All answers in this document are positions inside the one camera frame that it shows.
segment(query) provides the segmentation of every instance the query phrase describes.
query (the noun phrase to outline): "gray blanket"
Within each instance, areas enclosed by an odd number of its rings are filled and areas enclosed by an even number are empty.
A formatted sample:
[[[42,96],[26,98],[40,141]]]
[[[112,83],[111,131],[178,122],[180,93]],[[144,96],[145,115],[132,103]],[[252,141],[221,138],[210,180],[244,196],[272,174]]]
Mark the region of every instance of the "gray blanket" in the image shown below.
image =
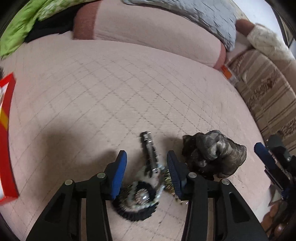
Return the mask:
[[[228,51],[236,38],[234,8],[226,0],[122,0],[125,4],[150,4],[166,8],[197,23],[222,41]]]

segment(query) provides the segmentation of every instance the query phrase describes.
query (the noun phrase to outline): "green blanket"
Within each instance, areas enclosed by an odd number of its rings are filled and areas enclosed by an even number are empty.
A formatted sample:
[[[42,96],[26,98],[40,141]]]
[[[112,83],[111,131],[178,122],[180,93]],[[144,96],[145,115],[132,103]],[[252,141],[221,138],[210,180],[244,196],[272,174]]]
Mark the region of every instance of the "green blanket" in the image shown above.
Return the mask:
[[[0,57],[5,57],[24,42],[37,19],[40,21],[68,7],[95,0],[30,0],[7,26],[0,39]]]

